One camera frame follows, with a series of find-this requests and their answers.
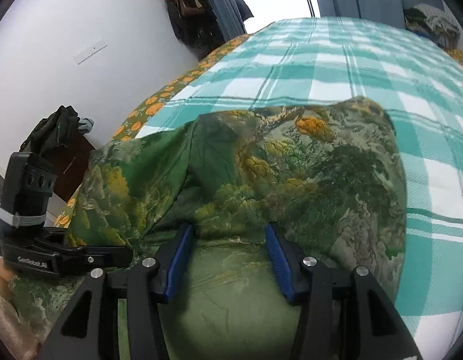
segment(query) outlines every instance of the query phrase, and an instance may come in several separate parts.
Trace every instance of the bed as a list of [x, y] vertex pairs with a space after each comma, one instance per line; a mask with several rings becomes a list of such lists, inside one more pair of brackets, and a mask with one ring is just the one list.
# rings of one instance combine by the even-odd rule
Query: bed
[[[300, 67], [306, 73], [297, 73]], [[463, 67], [432, 42], [360, 19], [279, 21], [232, 40], [150, 96], [113, 139], [173, 131], [215, 111], [327, 107], [356, 96], [379, 103], [396, 131], [407, 222], [395, 306], [423, 358], [439, 360], [463, 329]], [[57, 226], [70, 226], [78, 196]], [[31, 293], [26, 301], [38, 302], [52, 320], [59, 307], [44, 300], [50, 294]], [[216, 312], [227, 311], [216, 305]], [[211, 323], [203, 318], [203, 326]]]

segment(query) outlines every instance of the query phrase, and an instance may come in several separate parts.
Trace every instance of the wall switch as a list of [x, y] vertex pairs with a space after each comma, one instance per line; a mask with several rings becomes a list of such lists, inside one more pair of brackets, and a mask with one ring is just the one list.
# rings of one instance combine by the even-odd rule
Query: wall switch
[[105, 48], [107, 45], [103, 39], [100, 39], [98, 42], [96, 42], [94, 45], [90, 46], [91, 52], [94, 54], [97, 51], [100, 51], [101, 49]]
[[75, 55], [73, 58], [75, 59], [77, 64], [81, 64], [81, 62], [91, 57], [92, 55], [93, 55], [93, 52], [91, 51], [89, 47], [87, 47], [81, 53], [79, 53], [78, 55]]

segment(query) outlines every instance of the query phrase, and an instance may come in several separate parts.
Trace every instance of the grey curtain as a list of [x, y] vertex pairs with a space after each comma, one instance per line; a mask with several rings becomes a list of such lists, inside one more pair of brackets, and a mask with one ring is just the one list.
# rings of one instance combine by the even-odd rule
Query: grey curtain
[[216, 21], [220, 27], [225, 42], [246, 33], [242, 17], [235, 0], [208, 0], [213, 7]]

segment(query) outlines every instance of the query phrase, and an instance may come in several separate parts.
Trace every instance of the black robotic device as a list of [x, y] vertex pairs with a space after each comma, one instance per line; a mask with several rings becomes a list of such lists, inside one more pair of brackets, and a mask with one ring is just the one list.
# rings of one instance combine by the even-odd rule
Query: black robotic device
[[[30, 153], [14, 153], [0, 208], [0, 255], [18, 271], [41, 278], [86, 274], [43, 344], [38, 360], [119, 360], [118, 299], [127, 299], [132, 360], [168, 360], [158, 303], [179, 288], [193, 244], [193, 226], [131, 269], [126, 247], [64, 246], [64, 233], [44, 227], [56, 177], [52, 166]], [[332, 348], [332, 304], [340, 303], [340, 360], [421, 360], [392, 302], [363, 266], [351, 273], [331, 269], [285, 239], [277, 223], [265, 228], [266, 247], [281, 292], [302, 305], [290, 360], [328, 360]], [[3, 359], [12, 359], [0, 342]]]

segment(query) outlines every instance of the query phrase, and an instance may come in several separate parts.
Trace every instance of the metal bolt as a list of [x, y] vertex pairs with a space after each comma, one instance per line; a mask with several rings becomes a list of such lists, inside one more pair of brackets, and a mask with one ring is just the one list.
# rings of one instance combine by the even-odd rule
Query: metal bolt
[[357, 266], [356, 273], [360, 276], [366, 276], [370, 273], [370, 271], [368, 270], [368, 268], [365, 268], [364, 266]]
[[93, 269], [93, 271], [91, 271], [91, 273], [90, 273], [90, 276], [91, 276], [93, 279], [100, 278], [102, 275], [103, 275], [103, 269], [101, 269], [101, 268], [95, 268], [95, 269]]
[[156, 260], [153, 257], [147, 257], [142, 261], [142, 264], [146, 268], [149, 268], [156, 264]]
[[306, 266], [315, 266], [316, 263], [317, 261], [315, 257], [308, 256], [303, 259], [303, 264], [305, 264]]

